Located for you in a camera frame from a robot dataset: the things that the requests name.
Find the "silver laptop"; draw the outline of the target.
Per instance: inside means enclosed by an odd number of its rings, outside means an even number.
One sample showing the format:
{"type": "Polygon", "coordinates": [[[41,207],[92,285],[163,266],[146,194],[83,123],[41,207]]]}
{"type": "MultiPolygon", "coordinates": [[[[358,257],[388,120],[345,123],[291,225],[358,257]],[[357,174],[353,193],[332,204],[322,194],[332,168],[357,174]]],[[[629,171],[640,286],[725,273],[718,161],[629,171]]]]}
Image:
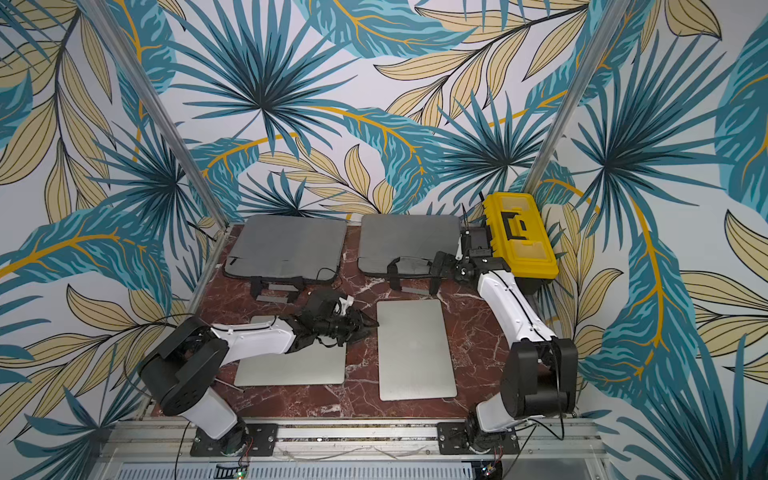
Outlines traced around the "silver laptop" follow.
{"type": "Polygon", "coordinates": [[[234,385],[266,386],[336,385],[344,382],[346,347],[321,337],[311,345],[290,352],[296,337],[289,325],[274,317],[254,317],[253,325],[233,330],[234,343],[227,358],[237,361],[234,385]]]}
{"type": "Polygon", "coordinates": [[[457,395],[439,300],[379,302],[377,321],[381,400],[454,398],[457,395]]]}

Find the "yellow black toolbox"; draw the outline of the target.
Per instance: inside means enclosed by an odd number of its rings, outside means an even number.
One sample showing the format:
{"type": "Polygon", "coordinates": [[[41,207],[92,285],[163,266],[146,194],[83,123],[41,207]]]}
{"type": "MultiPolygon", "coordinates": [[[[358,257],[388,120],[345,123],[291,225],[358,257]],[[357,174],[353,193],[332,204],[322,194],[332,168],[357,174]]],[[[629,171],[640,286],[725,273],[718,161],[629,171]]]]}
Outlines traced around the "yellow black toolbox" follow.
{"type": "Polygon", "coordinates": [[[505,260],[522,293],[534,295],[555,280],[559,267],[534,197],[497,192],[483,207],[493,255],[505,260]]]}

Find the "grey laptop bag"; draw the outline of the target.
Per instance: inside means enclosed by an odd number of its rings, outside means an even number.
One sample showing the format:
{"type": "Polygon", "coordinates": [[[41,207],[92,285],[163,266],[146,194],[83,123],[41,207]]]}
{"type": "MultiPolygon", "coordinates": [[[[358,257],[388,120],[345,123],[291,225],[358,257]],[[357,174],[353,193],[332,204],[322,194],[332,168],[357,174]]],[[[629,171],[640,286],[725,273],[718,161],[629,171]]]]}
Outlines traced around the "grey laptop bag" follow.
{"type": "Polygon", "coordinates": [[[434,296],[451,276],[459,243],[456,216],[368,214],[361,220],[357,267],[397,291],[406,279],[427,279],[434,296]]]}
{"type": "Polygon", "coordinates": [[[269,283],[292,285],[295,301],[308,285],[339,274],[347,223],[336,219],[255,215],[247,219],[222,265],[227,278],[250,282],[251,295],[269,283]]]}

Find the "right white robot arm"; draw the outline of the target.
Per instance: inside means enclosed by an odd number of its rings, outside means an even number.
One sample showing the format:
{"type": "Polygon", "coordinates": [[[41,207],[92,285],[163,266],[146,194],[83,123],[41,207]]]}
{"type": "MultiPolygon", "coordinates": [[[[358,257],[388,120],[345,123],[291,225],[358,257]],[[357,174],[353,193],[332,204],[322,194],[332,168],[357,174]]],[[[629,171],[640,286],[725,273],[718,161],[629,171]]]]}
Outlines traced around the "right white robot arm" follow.
{"type": "Polygon", "coordinates": [[[469,414],[469,444],[486,450],[517,425],[563,418],[574,411],[578,349],[558,337],[528,303],[506,261],[495,257],[488,227],[463,227],[457,252],[438,252],[430,265],[430,291],[444,279],[476,288],[509,344],[499,392],[469,414]]]}

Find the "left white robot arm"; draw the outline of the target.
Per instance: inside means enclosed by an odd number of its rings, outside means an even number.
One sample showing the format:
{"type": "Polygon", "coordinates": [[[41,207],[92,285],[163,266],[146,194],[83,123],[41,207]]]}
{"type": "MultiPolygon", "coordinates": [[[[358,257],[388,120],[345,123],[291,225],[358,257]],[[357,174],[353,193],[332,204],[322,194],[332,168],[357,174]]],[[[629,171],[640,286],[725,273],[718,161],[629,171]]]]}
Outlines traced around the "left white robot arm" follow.
{"type": "Polygon", "coordinates": [[[208,323],[191,316],[178,325],[138,366],[140,380],[168,416],[181,416],[208,439],[224,443],[232,456],[249,442],[242,418],[212,384],[221,367],[243,359],[293,354],[329,339],[329,348],[368,337],[378,322],[333,289],[312,292],[297,313],[250,324],[208,323]]]}

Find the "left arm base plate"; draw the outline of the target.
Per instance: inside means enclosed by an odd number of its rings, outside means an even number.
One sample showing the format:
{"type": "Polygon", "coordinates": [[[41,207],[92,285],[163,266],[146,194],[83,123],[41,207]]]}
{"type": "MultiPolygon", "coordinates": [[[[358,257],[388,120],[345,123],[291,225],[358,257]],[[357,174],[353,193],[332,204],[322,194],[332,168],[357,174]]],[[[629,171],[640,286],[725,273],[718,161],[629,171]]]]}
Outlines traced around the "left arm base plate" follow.
{"type": "Polygon", "coordinates": [[[216,440],[198,428],[190,451],[192,457],[271,457],[277,440],[276,423],[239,422],[216,440]]]}

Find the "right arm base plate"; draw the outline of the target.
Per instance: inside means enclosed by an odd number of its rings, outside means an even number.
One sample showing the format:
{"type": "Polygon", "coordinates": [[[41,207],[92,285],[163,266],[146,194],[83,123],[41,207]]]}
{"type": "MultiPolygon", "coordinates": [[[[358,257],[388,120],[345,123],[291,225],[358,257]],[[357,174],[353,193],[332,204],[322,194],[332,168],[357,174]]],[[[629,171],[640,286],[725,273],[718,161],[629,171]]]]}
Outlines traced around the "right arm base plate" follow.
{"type": "Polygon", "coordinates": [[[439,422],[437,441],[441,455],[517,454],[517,436],[512,431],[485,432],[469,420],[439,422]]]}

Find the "front aluminium rail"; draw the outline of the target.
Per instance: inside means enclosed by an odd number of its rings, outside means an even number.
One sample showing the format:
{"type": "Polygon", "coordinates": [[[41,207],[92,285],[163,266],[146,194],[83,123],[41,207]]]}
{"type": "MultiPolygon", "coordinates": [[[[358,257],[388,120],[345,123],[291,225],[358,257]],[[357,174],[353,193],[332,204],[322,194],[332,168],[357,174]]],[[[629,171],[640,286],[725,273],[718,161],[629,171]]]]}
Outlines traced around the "front aluminium rail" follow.
{"type": "MultiPolygon", "coordinates": [[[[274,424],[268,437],[273,446],[270,461],[362,461],[362,460],[480,460],[462,452],[463,436],[458,427],[442,432],[442,419],[338,419],[267,418],[251,420],[274,424]]],[[[586,459],[602,461],[607,449],[597,425],[589,419],[567,419],[564,424],[544,419],[512,435],[522,448],[517,454],[506,449],[504,460],[586,459]]],[[[196,428],[185,421],[151,418],[120,423],[109,436],[97,460],[157,461],[194,460],[190,451],[202,442],[196,428]]]]}

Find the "right aluminium frame post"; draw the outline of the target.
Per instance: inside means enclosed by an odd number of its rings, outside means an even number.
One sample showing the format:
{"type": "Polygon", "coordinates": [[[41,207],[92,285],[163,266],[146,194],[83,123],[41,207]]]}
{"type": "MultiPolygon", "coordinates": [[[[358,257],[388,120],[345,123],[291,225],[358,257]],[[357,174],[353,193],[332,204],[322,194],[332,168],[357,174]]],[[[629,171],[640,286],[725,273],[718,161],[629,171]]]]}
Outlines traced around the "right aluminium frame post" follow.
{"type": "Polygon", "coordinates": [[[608,49],[612,36],[625,13],[628,1],[610,1],[604,10],[597,29],[587,44],[584,59],[574,72],[572,82],[551,125],[547,137],[542,142],[538,155],[528,171],[523,192],[533,195],[540,183],[547,166],[556,150],[571,115],[578,108],[590,80],[601,63],[604,52],[608,49]]]}

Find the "aluminium frame post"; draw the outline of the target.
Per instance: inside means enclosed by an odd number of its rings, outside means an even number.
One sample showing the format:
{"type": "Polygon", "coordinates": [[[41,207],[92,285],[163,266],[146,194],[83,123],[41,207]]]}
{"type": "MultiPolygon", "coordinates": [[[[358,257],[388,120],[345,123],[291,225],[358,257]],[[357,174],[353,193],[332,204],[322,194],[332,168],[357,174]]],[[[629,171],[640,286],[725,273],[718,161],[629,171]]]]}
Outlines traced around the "aluminium frame post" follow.
{"type": "Polygon", "coordinates": [[[116,63],[124,71],[129,83],[136,91],[138,99],[145,105],[147,113],[154,120],[156,128],[165,138],[177,161],[186,172],[189,182],[197,190],[208,213],[220,229],[226,230],[229,227],[227,217],[222,213],[217,200],[206,184],[200,169],[171,116],[162,104],[141,62],[131,51],[128,38],[119,29],[119,24],[111,14],[108,4],[105,1],[85,0],[80,1],[80,5],[113,54],[116,63]]]}
{"type": "Polygon", "coordinates": [[[601,63],[604,52],[608,49],[612,36],[625,13],[628,1],[610,1],[604,10],[597,29],[587,44],[584,59],[574,72],[572,82],[551,125],[547,137],[542,142],[538,155],[528,171],[523,192],[533,195],[540,183],[547,166],[556,150],[571,115],[578,108],[590,80],[601,63]]]}

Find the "left aluminium frame post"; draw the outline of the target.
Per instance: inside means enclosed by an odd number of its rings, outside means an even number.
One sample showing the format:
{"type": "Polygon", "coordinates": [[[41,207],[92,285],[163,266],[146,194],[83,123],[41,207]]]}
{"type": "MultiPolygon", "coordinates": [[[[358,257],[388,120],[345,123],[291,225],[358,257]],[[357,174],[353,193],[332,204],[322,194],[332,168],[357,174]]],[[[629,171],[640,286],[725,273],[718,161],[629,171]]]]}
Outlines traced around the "left aluminium frame post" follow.
{"type": "Polygon", "coordinates": [[[147,113],[154,120],[156,128],[165,138],[177,161],[186,172],[189,182],[197,190],[208,213],[220,229],[226,230],[229,227],[227,217],[222,213],[217,200],[206,184],[200,169],[171,116],[162,104],[141,62],[131,51],[128,38],[119,29],[119,24],[111,14],[108,4],[105,1],[85,0],[80,1],[80,5],[113,54],[116,63],[124,71],[129,83],[136,91],[138,99],[145,105],[147,113]]]}

